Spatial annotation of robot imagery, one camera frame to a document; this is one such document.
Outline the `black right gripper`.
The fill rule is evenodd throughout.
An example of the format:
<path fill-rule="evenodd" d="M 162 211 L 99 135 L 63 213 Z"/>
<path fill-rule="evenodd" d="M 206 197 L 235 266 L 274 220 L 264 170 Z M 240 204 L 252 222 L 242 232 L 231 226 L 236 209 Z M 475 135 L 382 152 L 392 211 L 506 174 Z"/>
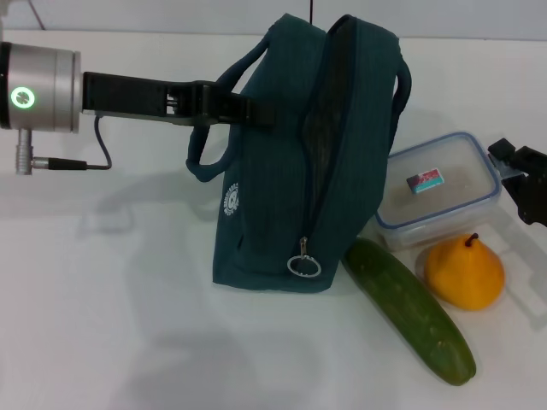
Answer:
<path fill-rule="evenodd" d="M 488 147 L 494 165 L 510 165 L 521 174 L 506 180 L 506 190 L 527 225 L 546 224 L 546 154 L 501 138 Z"/>

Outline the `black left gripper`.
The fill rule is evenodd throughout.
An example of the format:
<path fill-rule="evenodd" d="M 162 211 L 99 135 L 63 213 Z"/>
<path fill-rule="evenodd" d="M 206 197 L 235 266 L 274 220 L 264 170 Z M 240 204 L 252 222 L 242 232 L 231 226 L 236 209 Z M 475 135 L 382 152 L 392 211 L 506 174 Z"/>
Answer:
<path fill-rule="evenodd" d="M 83 73 L 82 112 L 98 116 L 167 122 L 179 126 L 216 124 L 271 127 L 274 108 L 213 82 L 194 84 L 192 109 L 177 111 L 191 95 L 187 83 L 106 73 Z"/>

